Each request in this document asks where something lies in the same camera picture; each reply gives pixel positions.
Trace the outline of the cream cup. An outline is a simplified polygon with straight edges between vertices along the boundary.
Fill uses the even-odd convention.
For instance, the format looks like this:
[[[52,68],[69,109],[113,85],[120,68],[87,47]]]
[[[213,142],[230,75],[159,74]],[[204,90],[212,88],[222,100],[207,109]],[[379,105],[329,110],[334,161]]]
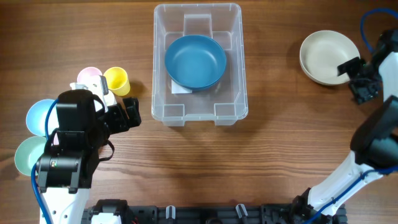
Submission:
[[[111,91],[107,95],[103,95],[102,93],[100,93],[98,91],[97,92],[93,92],[93,94],[97,95],[100,98],[102,104],[104,104],[106,107],[113,106],[113,105],[117,104],[115,96],[114,96],[114,94]],[[101,103],[99,103],[98,101],[95,100],[94,104],[95,104],[96,112],[99,112],[100,109],[102,108]]]

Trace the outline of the yellow cup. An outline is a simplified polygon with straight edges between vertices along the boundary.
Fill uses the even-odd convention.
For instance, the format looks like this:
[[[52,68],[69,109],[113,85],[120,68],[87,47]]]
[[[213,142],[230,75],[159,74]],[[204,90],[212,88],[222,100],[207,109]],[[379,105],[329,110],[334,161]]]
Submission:
[[[111,67],[104,72],[108,89],[117,96],[125,96],[130,92],[130,82],[125,69],[121,67]]]

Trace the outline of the cream bowl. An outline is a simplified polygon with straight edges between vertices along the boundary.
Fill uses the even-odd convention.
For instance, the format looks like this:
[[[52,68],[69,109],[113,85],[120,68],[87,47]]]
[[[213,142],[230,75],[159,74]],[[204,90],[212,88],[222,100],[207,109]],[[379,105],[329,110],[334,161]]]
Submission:
[[[338,66],[359,56],[354,42],[333,30],[310,34],[302,42],[299,52],[300,66],[307,77],[328,86],[348,82],[347,74],[338,74]]]

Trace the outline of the pink cup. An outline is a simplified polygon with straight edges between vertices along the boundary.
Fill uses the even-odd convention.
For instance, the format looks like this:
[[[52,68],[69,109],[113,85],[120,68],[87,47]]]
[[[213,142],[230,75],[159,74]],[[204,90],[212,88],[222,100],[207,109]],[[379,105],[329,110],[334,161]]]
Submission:
[[[98,76],[102,76],[103,73],[96,67],[86,67],[81,70],[77,76],[77,83],[90,84],[98,79]]]

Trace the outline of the clear plastic storage container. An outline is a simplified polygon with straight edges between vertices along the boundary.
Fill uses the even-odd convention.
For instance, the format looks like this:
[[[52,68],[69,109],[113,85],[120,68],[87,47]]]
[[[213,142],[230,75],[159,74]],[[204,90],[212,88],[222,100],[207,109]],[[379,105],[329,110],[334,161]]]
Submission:
[[[226,53],[222,79],[207,90],[172,94],[165,53],[186,35],[205,35]],[[166,126],[214,121],[230,126],[248,114],[242,11],[236,3],[159,4],[154,9],[152,117]]]

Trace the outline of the light blue small bowl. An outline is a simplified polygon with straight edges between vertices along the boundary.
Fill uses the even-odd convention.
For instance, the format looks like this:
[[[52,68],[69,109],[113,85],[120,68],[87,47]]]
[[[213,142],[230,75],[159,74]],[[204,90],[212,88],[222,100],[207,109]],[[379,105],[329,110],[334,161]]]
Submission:
[[[50,106],[55,100],[45,99],[36,102],[28,111],[25,122],[28,130],[36,136],[45,136],[45,119]],[[48,121],[49,134],[58,128],[58,117],[56,107],[53,107]]]

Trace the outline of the pink small bowl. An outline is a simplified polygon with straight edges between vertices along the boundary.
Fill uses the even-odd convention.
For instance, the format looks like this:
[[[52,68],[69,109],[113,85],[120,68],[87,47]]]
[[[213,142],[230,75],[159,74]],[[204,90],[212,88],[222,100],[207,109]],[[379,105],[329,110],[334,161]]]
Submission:
[[[55,135],[54,135],[53,145],[59,145],[59,140],[58,140],[58,134],[57,133],[55,133]]]

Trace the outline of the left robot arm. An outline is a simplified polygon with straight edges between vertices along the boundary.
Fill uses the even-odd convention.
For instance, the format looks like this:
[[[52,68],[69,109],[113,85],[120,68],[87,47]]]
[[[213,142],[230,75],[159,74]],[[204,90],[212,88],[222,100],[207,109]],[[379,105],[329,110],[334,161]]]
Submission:
[[[99,100],[88,90],[69,90],[53,105],[59,127],[47,137],[44,153],[31,170],[41,223],[80,223],[93,174],[100,162],[110,160],[100,157],[99,149],[112,145],[110,135],[141,124],[138,99],[96,110]]]

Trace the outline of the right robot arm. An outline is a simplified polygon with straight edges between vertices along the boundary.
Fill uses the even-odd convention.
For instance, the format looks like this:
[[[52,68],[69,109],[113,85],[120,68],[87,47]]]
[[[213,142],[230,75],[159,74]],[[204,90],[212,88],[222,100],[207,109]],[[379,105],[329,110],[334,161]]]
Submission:
[[[313,81],[347,83],[357,104],[378,95],[383,104],[356,130],[348,156],[332,174],[295,198],[293,220],[329,223],[356,192],[397,171],[397,30],[385,30],[371,54],[365,61],[352,41],[329,30],[311,34],[300,48],[300,65]]]

